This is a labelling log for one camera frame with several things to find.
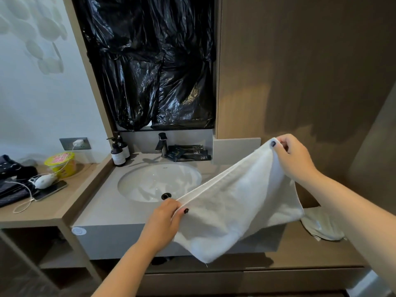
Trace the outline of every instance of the white cloth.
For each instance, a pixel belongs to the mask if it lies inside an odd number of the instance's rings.
[[[305,229],[318,241],[320,239],[339,241],[345,236],[321,206],[306,208],[305,216],[301,218],[301,222]]]
[[[304,215],[294,181],[270,147],[273,140],[178,199],[179,210],[189,212],[174,241],[201,262],[210,263],[262,228]]]

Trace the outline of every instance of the white device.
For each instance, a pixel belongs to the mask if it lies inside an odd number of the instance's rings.
[[[47,187],[49,187],[51,184],[53,184],[53,182],[57,179],[55,174],[47,174],[47,175],[43,175],[40,176],[39,178],[37,178],[36,180],[29,180],[32,184],[34,184],[34,186],[39,189],[39,190],[43,190],[46,189]]]

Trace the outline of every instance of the black phone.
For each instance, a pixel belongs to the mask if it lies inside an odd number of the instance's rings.
[[[57,183],[50,185],[46,189],[37,190],[37,193],[33,195],[33,198],[36,201],[41,201],[42,199],[47,198],[48,196],[51,196],[57,191],[65,188],[66,186],[67,186],[66,181],[60,180]]]

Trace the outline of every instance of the person's right arm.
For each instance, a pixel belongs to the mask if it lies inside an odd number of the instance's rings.
[[[314,196],[372,269],[396,291],[396,216],[321,174],[293,135],[277,139],[281,144],[273,149],[285,174]]]

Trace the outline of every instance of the gray vanity front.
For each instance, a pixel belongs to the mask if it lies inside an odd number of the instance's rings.
[[[127,172],[146,165],[169,162],[158,154],[133,154],[124,167],[116,167],[97,191],[73,225],[73,233],[90,259],[118,259],[136,243],[144,224],[160,202],[139,202],[125,198],[117,185]],[[191,161],[183,164],[198,169],[202,183],[221,173],[229,165],[214,165],[210,161]],[[284,225],[262,229],[241,240],[227,253],[255,253],[276,251]],[[172,242],[157,256],[191,255],[181,245]]]

